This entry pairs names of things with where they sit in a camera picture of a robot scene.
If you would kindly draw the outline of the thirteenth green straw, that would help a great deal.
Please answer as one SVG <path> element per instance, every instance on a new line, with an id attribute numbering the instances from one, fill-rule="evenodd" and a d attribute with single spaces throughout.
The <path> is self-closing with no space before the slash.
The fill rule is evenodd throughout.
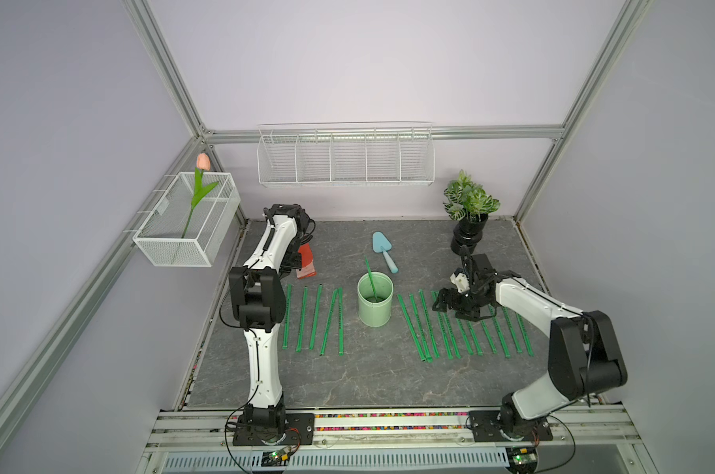
<path id="1" fill-rule="evenodd" d="M 325 325 L 325 329 L 324 329 L 323 341 L 322 341 L 320 351 L 319 351 L 320 356 L 325 356 L 325 353 L 326 353 L 329 334 L 330 334 L 330 328 L 331 328 L 331 322 L 332 322 L 335 307 L 337 306 L 339 293 L 340 293 L 339 288 L 336 288 L 332 293 L 332 297 L 331 297 L 329 309 L 328 309 L 328 314 L 327 314 L 327 319 L 326 319 L 326 325 Z"/>

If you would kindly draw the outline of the eleventh green straw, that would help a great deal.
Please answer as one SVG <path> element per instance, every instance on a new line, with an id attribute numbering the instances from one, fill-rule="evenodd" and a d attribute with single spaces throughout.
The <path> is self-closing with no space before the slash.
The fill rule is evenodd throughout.
<path id="1" fill-rule="evenodd" d="M 527 353 L 529 354 L 530 357 L 534 357 L 532 345 L 531 345 L 531 339 L 529 339 L 529 334 L 527 333 L 527 328 L 525 328 L 525 322 L 523 322 L 523 318 L 521 318 L 521 315 L 517 314 L 517 323 L 519 324 L 519 329 L 521 330 L 521 335 L 523 336 L 523 341 L 525 342 L 525 348 L 527 349 Z"/>

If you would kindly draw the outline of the nineteenth green straw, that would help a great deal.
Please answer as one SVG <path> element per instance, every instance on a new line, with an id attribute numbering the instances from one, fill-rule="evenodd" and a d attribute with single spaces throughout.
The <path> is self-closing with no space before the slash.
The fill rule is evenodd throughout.
<path id="1" fill-rule="evenodd" d="M 373 301 L 378 302 L 376 288 L 373 280 L 373 272 L 371 272 L 371 265 L 369 264 L 369 259 L 365 256 L 365 266 L 367 267 L 367 275 L 369 276 L 369 283 L 371 284 L 371 292 L 373 293 Z"/>

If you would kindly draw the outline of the sixteenth green straw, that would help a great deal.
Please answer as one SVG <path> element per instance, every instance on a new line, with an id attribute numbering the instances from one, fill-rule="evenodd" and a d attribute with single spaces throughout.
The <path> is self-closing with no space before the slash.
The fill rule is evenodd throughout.
<path id="1" fill-rule="evenodd" d="M 288 349 L 288 341 L 290 340 L 290 315 L 292 315 L 292 284 L 286 286 L 286 312 L 284 312 L 284 322 L 282 322 L 282 349 Z"/>

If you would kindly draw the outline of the twelfth green straw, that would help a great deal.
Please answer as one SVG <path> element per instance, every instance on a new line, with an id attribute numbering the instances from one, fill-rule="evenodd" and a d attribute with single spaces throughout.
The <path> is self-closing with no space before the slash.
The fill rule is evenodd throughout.
<path id="1" fill-rule="evenodd" d="M 338 288 L 338 328 L 339 328 L 339 356 L 343 356 L 345 353 L 344 346 L 344 290 L 343 288 Z"/>

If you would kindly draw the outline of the light green metal cup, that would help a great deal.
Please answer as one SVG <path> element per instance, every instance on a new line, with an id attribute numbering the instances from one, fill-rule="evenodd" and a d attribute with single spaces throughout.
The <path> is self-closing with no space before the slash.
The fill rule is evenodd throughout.
<path id="1" fill-rule="evenodd" d="M 394 296 L 393 281 L 383 273 L 373 273 L 378 302 L 373 301 L 369 276 L 363 275 L 357 283 L 357 311 L 363 324 L 379 328 L 388 323 L 391 317 Z"/>

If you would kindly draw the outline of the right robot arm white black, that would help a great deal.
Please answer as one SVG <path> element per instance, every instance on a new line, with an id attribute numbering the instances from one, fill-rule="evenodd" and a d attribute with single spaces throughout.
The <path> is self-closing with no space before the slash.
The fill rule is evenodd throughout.
<path id="1" fill-rule="evenodd" d="M 546 373 L 502 399 L 496 426 L 509 440 L 521 440 L 580 398 L 626 385 L 620 345 L 604 312 L 560 302 L 517 273 L 496 271 L 484 254 L 463 256 L 450 281 L 434 298 L 434 310 L 479 321 L 485 306 L 511 309 L 548 337 Z"/>

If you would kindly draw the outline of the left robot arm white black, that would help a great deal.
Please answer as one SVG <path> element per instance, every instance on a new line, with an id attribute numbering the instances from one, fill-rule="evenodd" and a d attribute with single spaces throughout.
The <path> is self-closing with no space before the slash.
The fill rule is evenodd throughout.
<path id="1" fill-rule="evenodd" d="M 286 436 L 284 391 L 278 372 L 278 332 L 288 298 L 282 279 L 302 268 L 299 248 L 312 237 L 304 207 L 275 203 L 264 209 L 265 231 L 251 256 L 228 273 L 234 319 L 248 349 L 250 388 L 241 428 L 264 442 Z"/>

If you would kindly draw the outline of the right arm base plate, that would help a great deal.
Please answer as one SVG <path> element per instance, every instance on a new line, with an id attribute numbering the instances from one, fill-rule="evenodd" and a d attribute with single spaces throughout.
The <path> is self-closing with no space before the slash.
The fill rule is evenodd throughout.
<path id="1" fill-rule="evenodd" d="M 545 418 L 523 420 L 517 413 L 494 410 L 470 411 L 464 423 L 476 442 L 550 442 L 553 440 Z"/>

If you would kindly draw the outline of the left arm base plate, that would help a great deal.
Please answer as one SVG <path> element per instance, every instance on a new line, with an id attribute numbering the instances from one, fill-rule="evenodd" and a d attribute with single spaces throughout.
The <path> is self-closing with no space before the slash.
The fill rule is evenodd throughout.
<path id="1" fill-rule="evenodd" d="M 312 412 L 287 412 L 284 420 L 276 421 L 273 427 L 253 425 L 241 417 L 228 422 L 226 428 L 233 435 L 233 446 L 311 446 L 314 425 Z"/>

